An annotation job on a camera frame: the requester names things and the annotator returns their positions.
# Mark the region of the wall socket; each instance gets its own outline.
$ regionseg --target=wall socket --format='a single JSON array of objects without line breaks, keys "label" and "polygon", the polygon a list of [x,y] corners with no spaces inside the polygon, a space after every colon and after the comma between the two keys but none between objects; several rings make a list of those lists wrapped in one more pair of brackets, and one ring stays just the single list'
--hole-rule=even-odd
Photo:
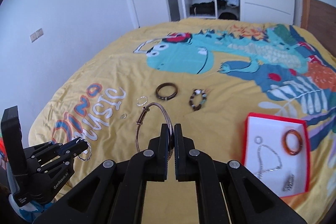
[{"label": "wall socket", "polygon": [[30,40],[33,43],[36,39],[39,37],[43,36],[43,30],[42,28],[34,32],[33,34],[30,35]]}]

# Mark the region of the wooden headboard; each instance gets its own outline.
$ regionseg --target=wooden headboard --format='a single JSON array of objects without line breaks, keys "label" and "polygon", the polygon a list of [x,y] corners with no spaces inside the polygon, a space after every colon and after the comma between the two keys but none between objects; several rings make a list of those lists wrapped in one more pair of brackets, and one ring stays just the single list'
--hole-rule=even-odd
[{"label": "wooden headboard", "polygon": [[336,56],[336,8],[319,0],[303,0],[301,28]]}]

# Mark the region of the red dot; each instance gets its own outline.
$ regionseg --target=red dot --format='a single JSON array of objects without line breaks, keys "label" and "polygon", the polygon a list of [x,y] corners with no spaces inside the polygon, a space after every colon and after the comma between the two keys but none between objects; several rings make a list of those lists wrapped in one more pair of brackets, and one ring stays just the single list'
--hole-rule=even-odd
[{"label": "red dot", "polygon": [[268,77],[274,81],[281,81],[281,77],[279,74],[276,74],[276,73],[269,73],[268,74]]},{"label": "red dot", "polygon": [[293,70],[293,69],[289,69],[289,71],[290,71],[290,73],[292,74],[292,75],[294,75],[294,76],[296,76],[296,70]]}]

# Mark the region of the bedding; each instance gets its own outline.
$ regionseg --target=bedding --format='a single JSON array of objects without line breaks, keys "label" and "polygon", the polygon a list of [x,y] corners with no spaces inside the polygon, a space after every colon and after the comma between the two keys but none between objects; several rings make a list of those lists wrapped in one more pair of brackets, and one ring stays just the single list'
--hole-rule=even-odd
[{"label": "bedding", "polygon": [[[242,160],[249,112],[303,119],[310,138],[309,191],[283,200],[315,224],[336,197],[335,67],[336,58],[296,26],[185,19],[140,28],[111,43],[58,89],[31,127],[29,144],[76,137],[90,142],[91,159],[75,159],[75,175],[60,198],[104,160],[120,162],[136,153],[142,96],[162,104],[197,149],[222,162]],[[155,96],[165,82],[179,88],[169,101]],[[208,90],[198,111],[189,105],[194,89]],[[141,150],[159,135],[161,123],[158,109],[146,116]],[[168,180],[147,184],[142,223],[198,221],[194,183],[175,180],[171,159]]]}]

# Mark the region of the amber bangle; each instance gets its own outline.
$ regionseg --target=amber bangle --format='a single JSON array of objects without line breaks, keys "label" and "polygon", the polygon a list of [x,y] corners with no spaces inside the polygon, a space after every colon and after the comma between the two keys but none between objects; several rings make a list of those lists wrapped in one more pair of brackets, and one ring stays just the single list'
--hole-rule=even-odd
[{"label": "amber bangle", "polygon": [[[169,95],[169,96],[166,96],[166,97],[161,96],[161,95],[159,94],[159,91],[160,91],[160,89],[162,89],[164,86],[172,86],[173,88],[175,88],[174,93],[173,93],[172,95]],[[155,95],[156,95],[157,98],[159,98],[159,99],[161,99],[161,100],[168,101],[168,100],[170,100],[170,99],[173,99],[173,98],[177,95],[178,91],[179,91],[179,89],[177,88],[177,85],[175,85],[174,83],[163,83],[163,84],[159,85],[159,86],[156,88],[156,90],[155,90]]]},{"label": "amber bangle", "polygon": [[[289,149],[288,145],[287,145],[287,135],[288,134],[293,134],[295,135],[295,137],[297,138],[298,142],[299,142],[299,149],[297,151],[292,151]],[[301,135],[299,134],[299,132],[297,132],[296,130],[294,129],[291,129],[291,130],[288,130],[284,136],[282,137],[282,146],[283,148],[285,149],[285,151],[290,154],[291,156],[295,156],[297,155],[298,153],[300,153],[300,151],[302,150],[303,148],[303,141],[302,141],[302,137]]]}]

